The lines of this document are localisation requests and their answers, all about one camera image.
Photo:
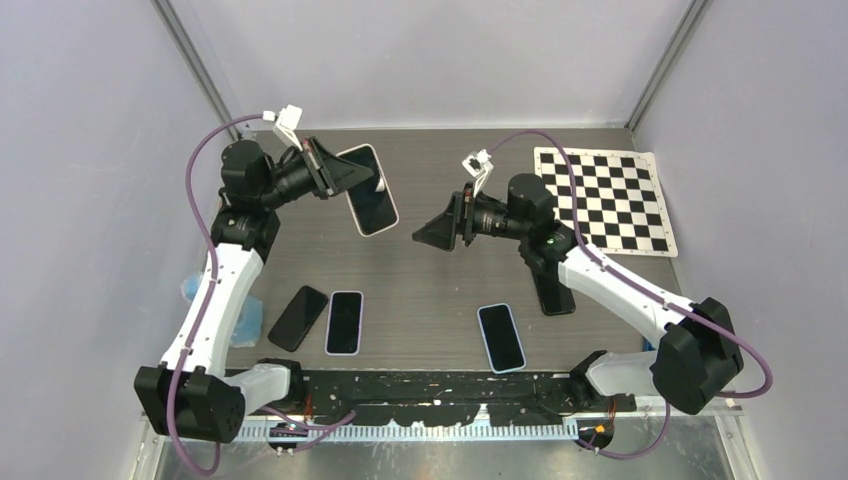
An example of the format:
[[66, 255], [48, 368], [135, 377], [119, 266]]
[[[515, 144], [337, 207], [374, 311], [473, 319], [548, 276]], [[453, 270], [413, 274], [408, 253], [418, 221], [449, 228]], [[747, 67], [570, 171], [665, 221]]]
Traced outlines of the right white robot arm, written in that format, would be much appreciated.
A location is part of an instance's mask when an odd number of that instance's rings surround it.
[[570, 392], [580, 408], [596, 410], [619, 394], [658, 395], [680, 412], [699, 413], [744, 368], [728, 309], [711, 297], [676, 295], [624, 268], [560, 221], [557, 204], [533, 174], [512, 177], [503, 201], [467, 183], [412, 238], [443, 251], [478, 235], [516, 240], [533, 273], [594, 300], [653, 345], [631, 354], [596, 351], [575, 367]]

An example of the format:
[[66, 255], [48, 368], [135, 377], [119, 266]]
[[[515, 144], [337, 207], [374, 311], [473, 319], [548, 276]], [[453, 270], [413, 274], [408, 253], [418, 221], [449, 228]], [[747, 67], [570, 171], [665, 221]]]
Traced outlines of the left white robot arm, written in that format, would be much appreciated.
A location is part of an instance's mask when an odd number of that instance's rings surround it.
[[177, 337], [155, 367], [142, 366], [134, 390], [159, 435], [229, 443], [246, 416], [272, 404], [298, 412], [307, 398], [299, 363], [265, 360], [226, 373], [230, 340], [248, 293], [277, 237], [278, 208], [311, 194], [328, 199], [375, 178], [314, 137], [274, 162], [254, 140], [221, 153], [222, 205], [207, 236], [201, 282]]

